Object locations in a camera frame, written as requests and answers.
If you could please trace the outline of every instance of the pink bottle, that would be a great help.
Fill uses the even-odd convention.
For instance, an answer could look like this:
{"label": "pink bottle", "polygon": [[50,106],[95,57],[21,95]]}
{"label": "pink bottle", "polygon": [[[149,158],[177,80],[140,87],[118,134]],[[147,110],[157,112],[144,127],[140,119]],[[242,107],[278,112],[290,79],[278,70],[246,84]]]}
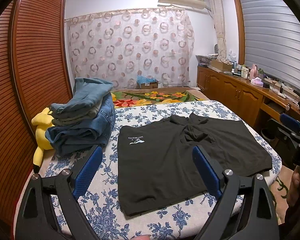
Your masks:
{"label": "pink bottle", "polygon": [[252,69],[250,70],[249,80],[254,79],[258,76],[257,65],[253,64]]}

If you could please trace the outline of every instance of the window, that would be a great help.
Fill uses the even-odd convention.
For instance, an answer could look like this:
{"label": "window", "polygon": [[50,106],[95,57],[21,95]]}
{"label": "window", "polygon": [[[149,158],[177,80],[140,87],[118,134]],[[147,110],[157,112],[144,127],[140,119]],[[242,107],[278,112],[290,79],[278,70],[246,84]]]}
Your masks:
{"label": "window", "polygon": [[293,12],[283,0],[235,2],[239,63],[250,67],[257,64],[266,73],[300,89],[300,22]]}

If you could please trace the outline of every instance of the brand logo on shirt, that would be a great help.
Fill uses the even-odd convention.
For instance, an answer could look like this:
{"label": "brand logo on shirt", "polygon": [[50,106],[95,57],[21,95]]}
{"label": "brand logo on shirt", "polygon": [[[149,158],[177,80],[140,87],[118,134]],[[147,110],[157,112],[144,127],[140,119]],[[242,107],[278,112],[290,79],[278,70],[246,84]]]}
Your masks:
{"label": "brand logo on shirt", "polygon": [[145,142],[145,141],[141,140],[141,138],[143,138],[143,136],[128,137],[128,139],[130,139],[130,140],[135,140],[134,142],[131,142],[129,144],[143,143],[143,142]]}

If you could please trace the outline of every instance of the plush toy ear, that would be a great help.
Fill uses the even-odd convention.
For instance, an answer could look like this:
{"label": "plush toy ear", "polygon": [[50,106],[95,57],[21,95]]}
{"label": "plush toy ear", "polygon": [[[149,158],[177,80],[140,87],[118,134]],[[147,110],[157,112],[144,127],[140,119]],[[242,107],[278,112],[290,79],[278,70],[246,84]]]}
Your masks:
{"label": "plush toy ear", "polygon": [[51,115],[48,115],[49,108],[45,108],[41,113],[37,114],[32,120],[32,125],[48,125],[51,124],[51,121],[53,120],[53,117]]}

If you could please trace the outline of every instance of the black shirt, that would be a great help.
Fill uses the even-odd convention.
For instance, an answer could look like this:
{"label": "black shirt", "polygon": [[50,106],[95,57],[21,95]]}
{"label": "black shirt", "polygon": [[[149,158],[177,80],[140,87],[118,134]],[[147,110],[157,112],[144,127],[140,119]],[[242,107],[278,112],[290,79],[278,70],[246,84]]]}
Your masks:
{"label": "black shirt", "polygon": [[123,126],[118,138],[118,194],[124,213],[161,208],[207,190],[192,161],[196,145],[237,175],[272,169],[271,156],[242,121],[192,113],[137,128]]}

